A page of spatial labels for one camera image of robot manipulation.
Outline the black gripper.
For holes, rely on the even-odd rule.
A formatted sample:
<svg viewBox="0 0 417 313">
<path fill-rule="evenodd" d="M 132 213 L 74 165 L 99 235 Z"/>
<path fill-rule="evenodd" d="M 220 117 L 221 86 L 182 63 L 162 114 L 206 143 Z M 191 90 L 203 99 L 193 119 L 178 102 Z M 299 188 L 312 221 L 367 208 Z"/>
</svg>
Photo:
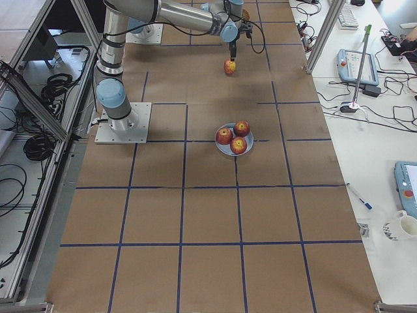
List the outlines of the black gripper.
<svg viewBox="0 0 417 313">
<path fill-rule="evenodd" d="M 241 29 L 238 28 L 238 33 L 234 40 L 229 43 L 230 61 L 235 61 L 237 56 L 237 41 L 240 38 Z"/>
</svg>

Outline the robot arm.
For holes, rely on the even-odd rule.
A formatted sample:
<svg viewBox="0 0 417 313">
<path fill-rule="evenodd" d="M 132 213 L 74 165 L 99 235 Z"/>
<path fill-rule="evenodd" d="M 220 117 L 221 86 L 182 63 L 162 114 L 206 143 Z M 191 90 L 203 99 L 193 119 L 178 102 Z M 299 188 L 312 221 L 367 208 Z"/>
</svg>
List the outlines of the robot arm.
<svg viewBox="0 0 417 313">
<path fill-rule="evenodd" d="M 95 93 L 108 117 L 110 129 L 124 132 L 136 127 L 134 112 L 122 82 L 122 59 L 128 33 L 153 32 L 159 1 L 104 1 L 106 15 L 94 75 Z"/>
<path fill-rule="evenodd" d="M 229 45 L 230 60 L 237 56 L 242 32 L 243 1 L 207 1 L 192 7 L 177 1 L 116 1 L 118 11 L 145 23 L 159 22 L 189 29 L 193 35 L 220 37 Z"/>
</svg>

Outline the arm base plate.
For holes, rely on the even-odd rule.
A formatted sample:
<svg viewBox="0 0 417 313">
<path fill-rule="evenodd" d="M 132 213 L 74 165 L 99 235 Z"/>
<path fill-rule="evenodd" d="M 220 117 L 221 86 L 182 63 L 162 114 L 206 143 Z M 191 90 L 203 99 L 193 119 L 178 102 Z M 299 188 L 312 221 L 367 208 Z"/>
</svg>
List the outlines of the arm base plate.
<svg viewBox="0 0 417 313">
<path fill-rule="evenodd" d="M 151 102 L 131 102 L 130 115 L 121 120 L 108 117 L 103 109 L 101 119 L 96 131 L 97 144 L 127 144 L 146 143 L 148 138 L 149 122 L 151 118 Z"/>
<path fill-rule="evenodd" d="M 163 25 L 149 25 L 140 27 L 127 33 L 126 43 L 142 45 L 160 45 L 162 41 Z"/>
</svg>

